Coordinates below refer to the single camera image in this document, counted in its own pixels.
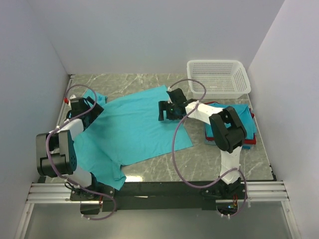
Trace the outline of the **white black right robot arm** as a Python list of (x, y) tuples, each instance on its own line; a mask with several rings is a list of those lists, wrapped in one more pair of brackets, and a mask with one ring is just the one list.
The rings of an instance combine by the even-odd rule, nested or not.
[[(236, 193), (235, 181), (244, 177), (240, 170), (240, 153), (247, 132), (233, 107), (216, 108), (197, 100), (189, 100), (181, 104), (169, 101), (159, 102), (159, 121), (164, 120), (164, 113), (169, 120), (179, 120), (172, 138), (171, 156), (174, 168), (180, 179), (188, 186), (197, 189), (209, 188), (222, 180), (219, 194), (225, 199)], [(196, 119), (210, 125), (217, 147), (221, 152), (220, 176), (213, 182), (197, 186), (186, 181), (179, 172), (175, 161), (175, 138), (178, 128), (186, 118)]]

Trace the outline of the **light blue cotton t-shirt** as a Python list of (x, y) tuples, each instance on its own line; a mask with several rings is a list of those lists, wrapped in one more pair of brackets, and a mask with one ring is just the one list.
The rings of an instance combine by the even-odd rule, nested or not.
[[(104, 111), (74, 140), (77, 164), (97, 181), (117, 190), (126, 176), (122, 166), (171, 152), (178, 121), (159, 121), (159, 101), (168, 99), (167, 87), (151, 88), (107, 102), (107, 96), (87, 90)], [(175, 150), (192, 147), (185, 128), (178, 128)]]

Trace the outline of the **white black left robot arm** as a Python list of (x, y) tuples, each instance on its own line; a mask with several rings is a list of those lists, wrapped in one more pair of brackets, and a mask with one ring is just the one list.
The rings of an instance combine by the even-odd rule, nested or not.
[(67, 125), (53, 133), (36, 136), (36, 167), (40, 176), (58, 177), (52, 165), (62, 178), (75, 187), (82, 186), (82, 194), (88, 200), (99, 196), (100, 188), (93, 173), (77, 165), (74, 140), (84, 132), (103, 112), (103, 108), (91, 97), (65, 99), (71, 109), (65, 122)]

